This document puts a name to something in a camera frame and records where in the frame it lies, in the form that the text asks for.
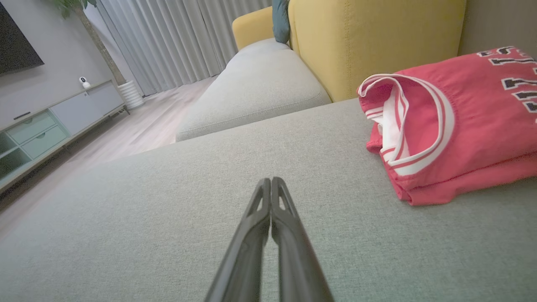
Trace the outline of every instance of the tv cabinet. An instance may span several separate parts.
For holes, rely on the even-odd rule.
[[[109,80],[14,120],[0,130],[0,193],[123,109],[127,110],[125,102]]]

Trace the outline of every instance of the yellow cushion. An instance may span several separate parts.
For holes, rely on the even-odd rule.
[[[465,0],[291,0],[291,45],[333,102],[369,75],[457,55]]]
[[[233,21],[233,35],[239,50],[257,41],[274,38],[272,6],[235,19]]]

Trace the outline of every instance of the wooden floor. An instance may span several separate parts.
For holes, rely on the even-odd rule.
[[[115,159],[175,142],[179,123],[216,77],[161,92],[146,104],[97,126],[0,195],[0,240],[62,183]]]

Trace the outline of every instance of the security camera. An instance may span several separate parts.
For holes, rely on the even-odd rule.
[[[85,77],[81,76],[78,80],[82,83],[82,87],[88,88],[90,86]]]

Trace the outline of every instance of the television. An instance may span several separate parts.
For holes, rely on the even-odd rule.
[[[32,45],[0,3],[0,75],[43,64]]]

